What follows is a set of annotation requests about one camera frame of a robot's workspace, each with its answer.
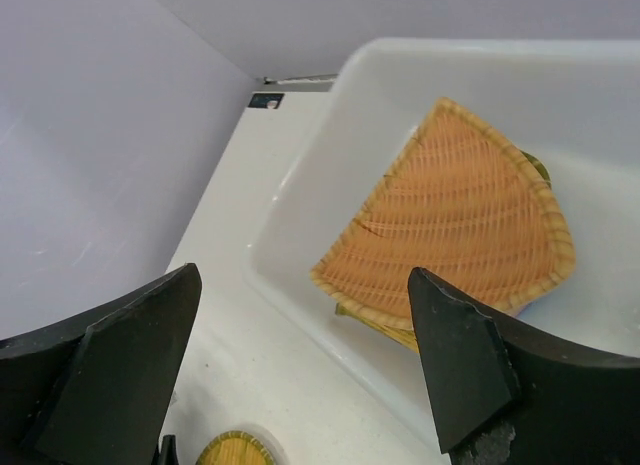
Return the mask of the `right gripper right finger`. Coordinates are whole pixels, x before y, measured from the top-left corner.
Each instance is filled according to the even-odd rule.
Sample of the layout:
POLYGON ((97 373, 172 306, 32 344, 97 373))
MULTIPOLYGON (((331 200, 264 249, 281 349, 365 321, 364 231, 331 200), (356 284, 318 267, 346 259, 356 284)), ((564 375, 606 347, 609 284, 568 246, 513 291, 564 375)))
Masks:
POLYGON ((635 464, 639 361, 554 336, 412 270, 413 328, 454 464, 635 464))

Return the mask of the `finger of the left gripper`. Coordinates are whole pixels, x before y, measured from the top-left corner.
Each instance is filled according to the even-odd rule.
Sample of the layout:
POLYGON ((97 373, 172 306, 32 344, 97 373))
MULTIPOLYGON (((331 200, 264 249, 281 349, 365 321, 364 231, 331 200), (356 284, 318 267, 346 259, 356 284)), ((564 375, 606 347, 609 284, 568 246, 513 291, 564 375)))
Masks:
POLYGON ((154 465, 179 465, 175 435, 165 435, 154 452, 154 465))

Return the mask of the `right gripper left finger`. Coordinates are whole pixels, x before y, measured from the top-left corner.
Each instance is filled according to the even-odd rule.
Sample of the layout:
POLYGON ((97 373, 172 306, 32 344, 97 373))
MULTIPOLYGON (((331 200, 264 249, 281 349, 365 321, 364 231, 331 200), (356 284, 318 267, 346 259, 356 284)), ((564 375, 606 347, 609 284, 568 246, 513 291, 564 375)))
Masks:
POLYGON ((154 464, 201 290, 188 263, 2 340, 2 463, 154 464))

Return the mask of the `trapezoid yellow bamboo tray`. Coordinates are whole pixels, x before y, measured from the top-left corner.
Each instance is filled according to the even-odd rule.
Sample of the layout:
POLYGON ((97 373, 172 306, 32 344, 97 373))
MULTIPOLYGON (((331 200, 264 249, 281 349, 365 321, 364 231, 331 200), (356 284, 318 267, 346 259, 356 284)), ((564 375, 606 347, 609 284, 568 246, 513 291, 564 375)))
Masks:
MULTIPOLYGON (((538 160, 533 155, 523 151, 523 155, 527 158, 527 160, 534 166, 534 168, 538 171, 540 176, 546 181, 548 186, 551 186, 551 177, 546 167, 542 164, 540 160, 538 160)), ((388 325, 380 325, 374 321, 366 319, 361 315, 356 314, 355 312, 349 311, 342 304, 337 304, 335 307, 335 314, 337 316, 344 316, 355 319, 365 326, 375 330, 387 338, 399 343, 405 348, 418 353, 418 343, 415 336, 415 333, 411 330, 403 330, 395 327, 391 327, 388 325)))

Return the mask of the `fan-shaped orange bamboo tray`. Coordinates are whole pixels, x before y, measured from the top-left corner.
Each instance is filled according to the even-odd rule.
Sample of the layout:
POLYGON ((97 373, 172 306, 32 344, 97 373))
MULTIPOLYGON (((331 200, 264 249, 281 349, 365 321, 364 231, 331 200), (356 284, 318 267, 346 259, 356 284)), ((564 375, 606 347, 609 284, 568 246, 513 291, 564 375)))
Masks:
POLYGON ((416 267, 516 315, 575 266, 567 221, 529 157, 441 98, 310 276, 351 313, 409 330, 416 267))

